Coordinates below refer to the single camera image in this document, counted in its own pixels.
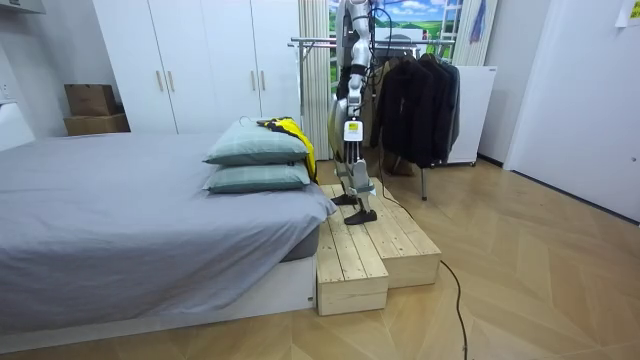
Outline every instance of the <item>humanoid robot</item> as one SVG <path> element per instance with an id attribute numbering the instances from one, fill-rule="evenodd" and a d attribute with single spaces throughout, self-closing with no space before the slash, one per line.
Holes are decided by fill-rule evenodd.
<path id="1" fill-rule="evenodd" d="M 329 143 L 336 174 L 344 194 L 336 205 L 358 205 L 359 211 L 344 219 L 347 225 L 377 220 L 369 205 L 375 190 L 362 155 L 363 124 L 360 121 L 362 90 L 371 61 L 371 19 L 369 0 L 341 0 L 336 14 L 336 55 L 342 72 L 329 115 Z"/>

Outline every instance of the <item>wardrobe door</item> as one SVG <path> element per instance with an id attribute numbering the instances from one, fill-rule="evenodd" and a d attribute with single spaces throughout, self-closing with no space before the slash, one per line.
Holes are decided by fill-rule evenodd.
<path id="1" fill-rule="evenodd" d="M 178 133 L 222 132 L 200 0 L 149 0 Z"/>
<path id="2" fill-rule="evenodd" d="M 260 117 L 260 92 L 249 0 L 203 0 L 214 89 L 225 124 L 243 116 Z"/>
<path id="3" fill-rule="evenodd" d="M 287 47 L 300 36 L 298 0 L 252 0 L 251 8 L 262 116 L 291 116 L 300 124 L 296 50 Z"/>
<path id="4" fill-rule="evenodd" d="M 131 131 L 176 133 L 147 0 L 94 0 Z"/>

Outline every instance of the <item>wooden step platform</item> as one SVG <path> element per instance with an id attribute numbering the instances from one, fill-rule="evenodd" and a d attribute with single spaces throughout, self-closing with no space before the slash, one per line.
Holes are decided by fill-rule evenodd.
<path id="1" fill-rule="evenodd" d="M 344 218 L 354 206 L 339 211 L 320 225 L 318 245 L 318 312 L 320 315 L 384 308 L 388 288 L 433 284 L 441 253 L 411 216 L 382 196 L 382 184 L 373 180 L 377 196 L 370 196 L 378 220 L 347 226 Z M 340 185 L 324 185 L 332 198 Z M 385 190 L 385 195 L 393 199 Z"/>
<path id="2" fill-rule="evenodd" d="M 322 186 L 329 198 L 340 185 Z M 382 309 L 387 304 L 389 274 L 363 225 L 347 226 L 344 218 L 355 213 L 341 206 L 320 225 L 318 244 L 318 313 L 341 314 Z"/>
<path id="3" fill-rule="evenodd" d="M 389 272 L 389 288 L 433 284 L 438 275 L 440 249 L 396 201 L 389 190 L 383 197 L 382 183 L 373 179 L 377 196 L 369 203 L 378 221 L 365 225 Z"/>

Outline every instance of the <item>pillow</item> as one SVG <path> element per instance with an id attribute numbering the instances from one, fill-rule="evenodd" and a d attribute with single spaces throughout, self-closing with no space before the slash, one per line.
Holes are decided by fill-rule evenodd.
<path id="1" fill-rule="evenodd" d="M 204 185 L 212 193 L 246 193 L 298 189 L 309 185 L 304 163 L 219 166 Z"/>
<path id="2" fill-rule="evenodd" d="M 218 165 L 285 164 L 309 152 L 299 139 L 273 132 L 255 121 L 233 123 L 207 152 L 204 162 Z"/>

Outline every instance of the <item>mattress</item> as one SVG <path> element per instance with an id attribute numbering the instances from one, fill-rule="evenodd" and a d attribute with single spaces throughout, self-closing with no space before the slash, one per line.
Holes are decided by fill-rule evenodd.
<path id="1" fill-rule="evenodd" d="M 309 235 L 289 251 L 289 253 L 280 262 L 289 262 L 294 260 L 300 260 L 315 255 L 318 250 L 318 241 L 320 240 L 320 228 L 313 229 Z"/>
<path id="2" fill-rule="evenodd" d="M 201 159 L 215 140 L 114 134 L 0 152 L 0 334 L 215 311 L 312 255 L 331 201 L 315 184 L 210 195 L 215 166 Z"/>

